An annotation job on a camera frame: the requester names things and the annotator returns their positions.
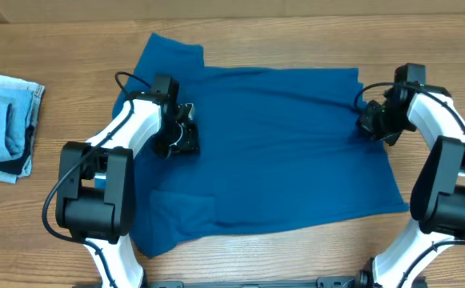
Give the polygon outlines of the dark blue t-shirt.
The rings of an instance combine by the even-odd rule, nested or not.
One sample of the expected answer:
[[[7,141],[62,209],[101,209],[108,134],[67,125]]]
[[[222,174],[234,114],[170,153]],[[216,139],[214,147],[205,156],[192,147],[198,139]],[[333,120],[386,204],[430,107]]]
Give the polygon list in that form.
[[[355,124],[357,69],[207,66],[201,46],[152,34],[126,88],[157,74],[194,104],[200,151],[135,158],[130,236],[147,257],[206,236],[407,211],[383,144]]]

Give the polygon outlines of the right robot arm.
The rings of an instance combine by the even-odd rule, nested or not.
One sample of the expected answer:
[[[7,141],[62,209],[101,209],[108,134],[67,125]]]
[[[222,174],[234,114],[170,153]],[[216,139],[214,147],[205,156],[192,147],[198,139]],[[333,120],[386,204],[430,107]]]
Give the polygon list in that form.
[[[423,65],[398,67],[384,87],[384,103],[354,104],[357,127],[390,146],[403,131],[418,131],[430,153],[411,192],[405,229],[347,286],[425,287],[421,272],[446,249],[465,246],[465,121],[445,88],[427,84]]]

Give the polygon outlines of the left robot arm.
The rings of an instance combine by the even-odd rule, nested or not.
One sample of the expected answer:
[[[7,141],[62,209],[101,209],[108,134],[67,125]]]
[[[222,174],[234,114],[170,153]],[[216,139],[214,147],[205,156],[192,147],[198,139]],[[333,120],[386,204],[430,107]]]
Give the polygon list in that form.
[[[42,208],[42,222],[56,238],[85,246],[101,287],[145,287],[129,232],[135,214],[134,158],[150,146],[162,159],[198,154],[194,105],[179,103],[179,84],[156,75],[145,90],[123,89],[118,116],[85,142],[68,142],[58,181]]]

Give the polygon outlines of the folded black garment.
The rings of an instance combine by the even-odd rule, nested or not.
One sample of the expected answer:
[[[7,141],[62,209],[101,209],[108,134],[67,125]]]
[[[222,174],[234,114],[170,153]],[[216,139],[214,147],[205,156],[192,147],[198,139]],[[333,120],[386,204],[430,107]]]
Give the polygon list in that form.
[[[25,132],[26,146],[25,146],[22,156],[15,160],[8,160],[8,161],[0,162],[1,172],[14,174],[14,175],[19,175],[22,172],[22,168],[24,167],[27,158],[31,156],[31,151],[32,151],[31,145],[33,144],[33,135],[34,135],[34,126],[29,125],[26,128],[26,132]]]

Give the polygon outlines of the folded light blue jeans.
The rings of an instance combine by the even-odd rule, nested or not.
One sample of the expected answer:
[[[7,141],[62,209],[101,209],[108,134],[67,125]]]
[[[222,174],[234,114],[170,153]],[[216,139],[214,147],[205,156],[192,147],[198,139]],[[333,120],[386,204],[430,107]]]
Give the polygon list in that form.
[[[0,162],[20,158],[25,149],[25,132],[34,126],[31,156],[19,175],[0,171],[0,182],[15,184],[30,176],[38,113],[45,87],[36,82],[0,75]]]

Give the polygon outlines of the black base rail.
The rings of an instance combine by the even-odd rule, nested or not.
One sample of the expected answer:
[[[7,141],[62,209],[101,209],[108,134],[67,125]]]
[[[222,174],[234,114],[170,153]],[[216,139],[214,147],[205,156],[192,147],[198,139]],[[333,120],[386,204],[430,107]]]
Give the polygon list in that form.
[[[353,277],[320,277],[316,280],[267,282],[148,282],[148,288],[351,288]]]

